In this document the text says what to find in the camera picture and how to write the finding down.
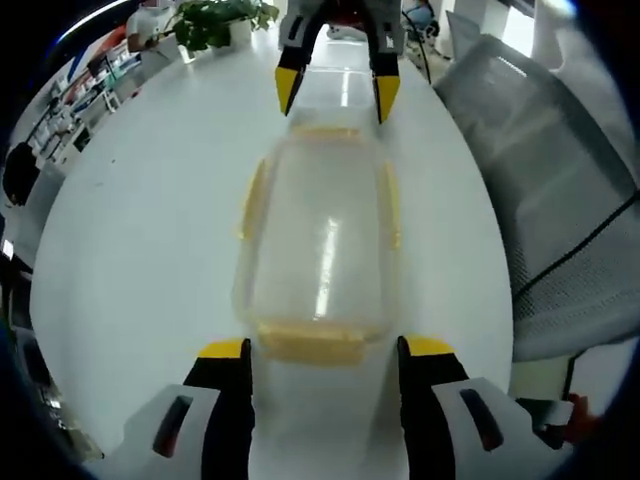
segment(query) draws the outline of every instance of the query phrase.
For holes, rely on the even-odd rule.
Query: office chair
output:
[[[580,101],[490,36],[435,89],[496,211],[514,299],[514,360],[572,354],[637,332],[638,186]]]

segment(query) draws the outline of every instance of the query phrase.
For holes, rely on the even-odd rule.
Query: gray mesh backrest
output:
[[[487,185],[514,294],[637,190],[564,84],[499,40],[483,36],[435,88]],[[573,353],[636,331],[640,206],[516,299],[514,317],[517,360]]]

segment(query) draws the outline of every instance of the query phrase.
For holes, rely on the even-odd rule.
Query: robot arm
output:
[[[404,48],[400,0],[292,0],[280,25],[283,46],[276,68],[280,110],[287,115],[300,88],[313,46],[325,23],[356,26],[369,42],[378,121],[384,122],[400,86],[398,55]]]

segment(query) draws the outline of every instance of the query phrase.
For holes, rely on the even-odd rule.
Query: black cable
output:
[[[402,15],[404,15],[404,18],[406,18],[407,22],[409,22],[409,25],[413,29],[413,33],[416,34],[416,38],[418,39],[418,45],[420,46],[420,52],[422,52],[422,59],[424,60],[424,69],[425,69],[425,73],[427,74],[427,81],[429,82],[429,85],[431,85],[431,70],[429,69],[429,62],[427,62],[427,55],[424,53],[424,47],[422,46],[421,37],[420,37],[420,34],[418,33],[418,29],[416,28],[415,23],[413,23],[413,20],[409,18],[409,15],[407,15],[404,12],[402,12]]]
[[[607,228],[613,221],[622,215],[627,209],[629,209],[636,201],[640,200],[640,190],[636,190],[634,194],[620,205],[611,215],[609,215],[604,222],[602,222],[598,227],[591,232],[584,240],[582,240],[578,245],[576,245],[572,250],[565,253],[562,257],[556,260],[554,263],[545,268],[538,275],[529,280],[518,292],[513,296],[513,301],[519,300],[525,293],[527,293],[535,284],[537,284],[544,277],[553,272],[556,268],[560,267],[564,263],[571,260],[577,253],[579,253],[582,249],[584,249],[587,245],[589,245],[595,238],[602,233],[602,231]]]

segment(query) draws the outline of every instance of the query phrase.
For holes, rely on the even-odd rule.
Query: plastic food container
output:
[[[357,364],[392,327],[400,229],[384,153],[355,129],[298,128],[260,162],[234,301],[267,356]]]

